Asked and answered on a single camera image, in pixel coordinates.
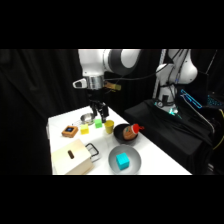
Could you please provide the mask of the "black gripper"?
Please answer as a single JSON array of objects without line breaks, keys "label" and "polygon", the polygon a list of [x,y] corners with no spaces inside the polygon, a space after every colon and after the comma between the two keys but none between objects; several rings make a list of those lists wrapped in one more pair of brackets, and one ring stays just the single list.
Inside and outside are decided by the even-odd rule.
[{"label": "black gripper", "polygon": [[94,120],[98,114],[101,115],[102,123],[107,121],[107,116],[109,115],[108,107],[104,102],[100,101],[91,101],[90,107],[92,109],[92,120]]}]

